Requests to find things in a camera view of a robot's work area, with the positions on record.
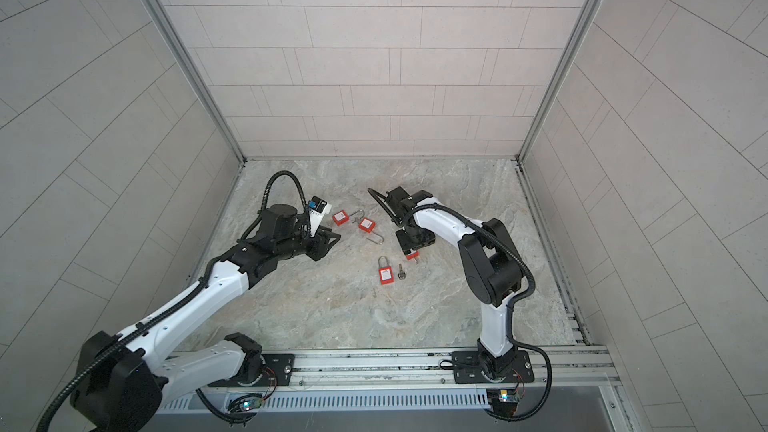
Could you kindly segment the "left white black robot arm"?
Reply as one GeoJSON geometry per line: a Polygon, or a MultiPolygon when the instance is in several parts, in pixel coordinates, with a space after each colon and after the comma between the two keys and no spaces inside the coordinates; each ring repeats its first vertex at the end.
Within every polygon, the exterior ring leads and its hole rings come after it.
{"type": "Polygon", "coordinates": [[[210,259],[193,285],[113,335],[92,335],[80,349],[74,377],[45,409],[38,430],[48,430],[61,406],[70,403],[98,431],[139,431],[162,405],[192,389],[230,378],[256,381],[264,367],[261,347],[242,333],[178,365],[169,357],[279,262],[301,255],[319,261],[339,241],[339,234],[322,224],[330,204],[317,196],[301,202],[300,208],[262,202],[235,245],[210,259]]]}

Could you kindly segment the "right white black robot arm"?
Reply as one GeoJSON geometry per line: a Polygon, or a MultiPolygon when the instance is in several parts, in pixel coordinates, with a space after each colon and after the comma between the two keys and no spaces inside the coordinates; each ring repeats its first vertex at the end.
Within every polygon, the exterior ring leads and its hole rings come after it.
{"type": "Polygon", "coordinates": [[[456,247],[467,285],[481,303],[481,333],[477,350],[463,358],[459,353],[442,360],[439,367],[452,371],[456,380],[471,378],[487,383],[511,382],[514,387],[490,391],[486,413],[501,421],[520,422],[534,417],[552,389],[553,370],[547,353],[539,346],[514,337],[515,305],[533,295],[536,281],[522,260],[506,226],[493,218],[470,219],[440,203],[429,192],[415,194],[397,187],[383,194],[373,188],[369,195],[398,227],[396,237],[407,258],[441,238],[456,247]],[[529,354],[545,363],[544,391],[525,412],[518,410],[525,384],[534,380],[529,354]]]}

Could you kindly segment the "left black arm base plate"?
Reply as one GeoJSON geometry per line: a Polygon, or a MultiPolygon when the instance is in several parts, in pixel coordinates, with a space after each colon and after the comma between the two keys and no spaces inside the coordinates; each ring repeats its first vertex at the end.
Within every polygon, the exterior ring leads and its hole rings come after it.
{"type": "Polygon", "coordinates": [[[211,383],[217,387],[284,387],[291,382],[295,355],[267,353],[260,362],[246,362],[232,378],[211,383]]]}

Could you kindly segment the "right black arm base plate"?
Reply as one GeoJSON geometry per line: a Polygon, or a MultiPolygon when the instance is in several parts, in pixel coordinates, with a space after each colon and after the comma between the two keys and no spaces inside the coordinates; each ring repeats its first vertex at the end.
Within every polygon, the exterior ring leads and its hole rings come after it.
{"type": "Polygon", "coordinates": [[[450,361],[457,384],[535,381],[529,355],[520,349],[511,349],[501,357],[493,357],[484,350],[454,351],[450,361]]]}

